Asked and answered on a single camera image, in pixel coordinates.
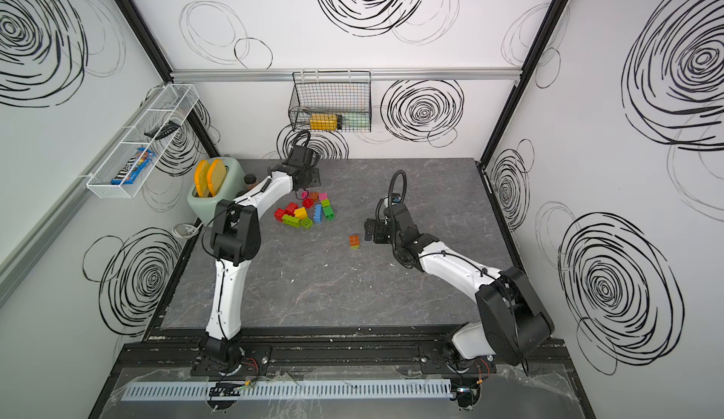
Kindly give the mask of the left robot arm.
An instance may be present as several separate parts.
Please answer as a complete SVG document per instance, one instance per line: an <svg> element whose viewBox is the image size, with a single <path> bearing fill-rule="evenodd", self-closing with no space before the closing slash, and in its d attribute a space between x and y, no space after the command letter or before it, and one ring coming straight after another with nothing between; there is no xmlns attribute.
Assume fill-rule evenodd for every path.
<svg viewBox="0 0 724 419"><path fill-rule="evenodd" d="M231 374L242 365L242 350L233 339L241 330L241 300L247 272L262 244L259 219L283 196L318 186L320 159L314 149L296 144L258 186L217 205L209 237L216 282L201 352L223 374Z"/></svg>

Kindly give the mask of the yellow toast slice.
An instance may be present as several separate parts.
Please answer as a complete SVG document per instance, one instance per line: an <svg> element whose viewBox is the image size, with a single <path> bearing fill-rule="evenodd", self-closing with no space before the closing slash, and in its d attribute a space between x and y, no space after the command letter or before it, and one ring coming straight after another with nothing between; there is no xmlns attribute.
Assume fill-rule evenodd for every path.
<svg viewBox="0 0 724 419"><path fill-rule="evenodd" d="M194 171L194 186L198 198L206 198L209 195L209 184L207 183L207 172L210 163L208 160L201 160L196 164Z"/></svg>
<svg viewBox="0 0 724 419"><path fill-rule="evenodd" d="M216 196L224 184L227 168L222 159L215 159L207 170L207 189L209 196Z"/></svg>

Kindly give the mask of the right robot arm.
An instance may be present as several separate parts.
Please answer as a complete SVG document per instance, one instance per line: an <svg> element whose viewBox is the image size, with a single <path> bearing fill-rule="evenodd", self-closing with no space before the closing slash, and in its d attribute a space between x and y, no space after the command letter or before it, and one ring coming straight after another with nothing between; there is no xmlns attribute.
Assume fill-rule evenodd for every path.
<svg viewBox="0 0 724 419"><path fill-rule="evenodd" d="M511 365L524 362L555 330L527 275L515 266L502 270L475 262L420 232L404 198L391 193L379 200L371 239L389 244L404 268L441 279L475 303L479 320L452 334L454 354L465 361L491 356Z"/></svg>

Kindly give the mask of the yellow toast slice right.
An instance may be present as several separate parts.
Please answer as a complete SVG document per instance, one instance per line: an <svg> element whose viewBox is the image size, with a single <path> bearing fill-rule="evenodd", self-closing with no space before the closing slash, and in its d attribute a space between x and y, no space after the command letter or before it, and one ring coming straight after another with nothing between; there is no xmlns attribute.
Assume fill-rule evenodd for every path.
<svg viewBox="0 0 724 419"><path fill-rule="evenodd" d="M215 159L207 170L207 189L209 196L216 196L224 184L227 168L222 159Z"/></svg>

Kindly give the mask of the blue candy packet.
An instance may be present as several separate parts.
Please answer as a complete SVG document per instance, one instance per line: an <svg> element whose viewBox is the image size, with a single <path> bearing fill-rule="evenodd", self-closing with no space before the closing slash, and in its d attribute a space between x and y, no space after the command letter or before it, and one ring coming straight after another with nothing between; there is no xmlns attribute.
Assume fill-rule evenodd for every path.
<svg viewBox="0 0 724 419"><path fill-rule="evenodd" d="M111 180L111 185L126 185L135 183L141 172L153 162L156 153L151 149L138 147L124 167Z"/></svg>

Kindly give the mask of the black remote control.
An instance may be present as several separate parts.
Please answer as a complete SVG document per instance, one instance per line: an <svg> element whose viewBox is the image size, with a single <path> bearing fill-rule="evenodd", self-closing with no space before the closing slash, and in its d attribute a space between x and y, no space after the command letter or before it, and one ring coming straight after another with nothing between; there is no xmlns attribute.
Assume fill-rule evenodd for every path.
<svg viewBox="0 0 724 419"><path fill-rule="evenodd" d="M174 134L179 128L180 125L175 121L168 121L162 126L148 130L144 135L152 141L162 140Z"/></svg>

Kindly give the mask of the mint green toaster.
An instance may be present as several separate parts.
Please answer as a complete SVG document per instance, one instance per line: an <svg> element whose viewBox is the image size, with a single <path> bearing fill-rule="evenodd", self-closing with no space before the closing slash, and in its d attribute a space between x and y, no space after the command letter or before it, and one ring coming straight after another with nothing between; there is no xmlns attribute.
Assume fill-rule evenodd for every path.
<svg viewBox="0 0 724 419"><path fill-rule="evenodd" d="M244 193L247 190L244 183L245 173L237 159L230 157L217 157L208 161L211 164L215 159L222 159L227 168L227 176L220 192L216 196L208 195L206 198L198 198L193 184L193 187L190 189L187 196L187 202L192 208L192 211L194 211L196 216L205 225L209 224L213 217L215 217L217 204L221 200L233 200L239 196L239 192Z"/></svg>

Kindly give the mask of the dark green lego brick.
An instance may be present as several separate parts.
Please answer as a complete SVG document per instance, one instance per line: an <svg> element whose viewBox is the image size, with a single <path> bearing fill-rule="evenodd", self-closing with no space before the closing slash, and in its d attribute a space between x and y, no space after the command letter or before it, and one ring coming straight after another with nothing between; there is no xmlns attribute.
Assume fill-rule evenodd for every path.
<svg viewBox="0 0 724 419"><path fill-rule="evenodd" d="M335 219L335 213L331 206L324 206L322 208L322 211L324 212L324 217L327 220L334 220Z"/></svg>

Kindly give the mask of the blue lego brick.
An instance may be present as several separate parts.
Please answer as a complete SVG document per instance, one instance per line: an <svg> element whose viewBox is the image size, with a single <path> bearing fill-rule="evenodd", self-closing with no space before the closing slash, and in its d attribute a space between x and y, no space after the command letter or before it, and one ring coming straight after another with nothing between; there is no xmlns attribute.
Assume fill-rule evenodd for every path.
<svg viewBox="0 0 724 419"><path fill-rule="evenodd" d="M314 213L313 213L313 221L315 223L321 223L322 219L324 218L324 210L322 209L321 204L316 204L314 207Z"/></svg>

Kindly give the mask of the yellow item in basket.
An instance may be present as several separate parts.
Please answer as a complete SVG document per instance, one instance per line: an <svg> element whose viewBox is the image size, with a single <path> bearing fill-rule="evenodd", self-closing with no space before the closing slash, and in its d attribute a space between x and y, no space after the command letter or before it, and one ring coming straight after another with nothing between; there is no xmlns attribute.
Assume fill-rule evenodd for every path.
<svg viewBox="0 0 724 419"><path fill-rule="evenodd" d="M341 127L341 118L332 114L312 114L308 122L309 130L315 132L335 132Z"/></svg>

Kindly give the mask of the yellow lego brick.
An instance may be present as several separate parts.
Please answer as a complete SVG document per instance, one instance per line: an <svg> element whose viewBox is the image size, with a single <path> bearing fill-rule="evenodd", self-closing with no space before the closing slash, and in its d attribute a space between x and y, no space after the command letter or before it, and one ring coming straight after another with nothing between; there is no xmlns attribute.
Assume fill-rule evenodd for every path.
<svg viewBox="0 0 724 419"><path fill-rule="evenodd" d="M300 220L307 218L307 209L304 207L296 209L294 211L294 216Z"/></svg>

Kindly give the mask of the long green lego brick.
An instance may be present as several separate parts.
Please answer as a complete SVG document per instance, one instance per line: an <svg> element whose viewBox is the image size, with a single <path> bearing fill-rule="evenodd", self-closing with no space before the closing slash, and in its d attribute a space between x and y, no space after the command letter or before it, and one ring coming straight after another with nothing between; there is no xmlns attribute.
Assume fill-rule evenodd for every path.
<svg viewBox="0 0 724 419"><path fill-rule="evenodd" d="M313 221L308 217L298 218L292 215L284 215L282 221L284 224L298 229L302 228L309 230L313 226Z"/></svg>

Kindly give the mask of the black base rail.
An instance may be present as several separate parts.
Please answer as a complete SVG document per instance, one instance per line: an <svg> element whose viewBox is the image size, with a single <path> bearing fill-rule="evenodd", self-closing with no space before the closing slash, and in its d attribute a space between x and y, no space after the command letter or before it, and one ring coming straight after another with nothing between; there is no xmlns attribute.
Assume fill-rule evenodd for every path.
<svg viewBox="0 0 724 419"><path fill-rule="evenodd" d="M292 367L387 365L424 375L472 377L496 372L502 359L484 351L476 360L454 349L456 325L245 328L213 344L195 328L160 330L125 345L122 368L188 367L213 379L267 376Z"/></svg>

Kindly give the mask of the red lego brick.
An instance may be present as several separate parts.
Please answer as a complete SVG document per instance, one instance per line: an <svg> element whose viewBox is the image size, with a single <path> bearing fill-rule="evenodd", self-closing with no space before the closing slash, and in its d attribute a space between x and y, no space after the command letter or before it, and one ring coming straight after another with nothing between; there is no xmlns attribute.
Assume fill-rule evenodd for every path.
<svg viewBox="0 0 724 419"><path fill-rule="evenodd" d="M284 209L278 208L275 211L275 219L277 221L282 222L284 220L285 216L295 217L295 213L296 213L297 209L298 209L298 204L296 202L290 202L286 208L284 208Z"/></svg>

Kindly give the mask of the yellow toast slice left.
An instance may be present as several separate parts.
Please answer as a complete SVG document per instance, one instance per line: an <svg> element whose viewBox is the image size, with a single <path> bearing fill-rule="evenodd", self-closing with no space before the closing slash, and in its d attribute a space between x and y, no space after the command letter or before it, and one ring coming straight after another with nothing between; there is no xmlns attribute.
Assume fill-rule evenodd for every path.
<svg viewBox="0 0 724 419"><path fill-rule="evenodd" d="M207 183L207 172L210 163L208 160L201 160L196 164L194 171L194 186L198 198L206 198L209 195L209 184Z"/></svg>

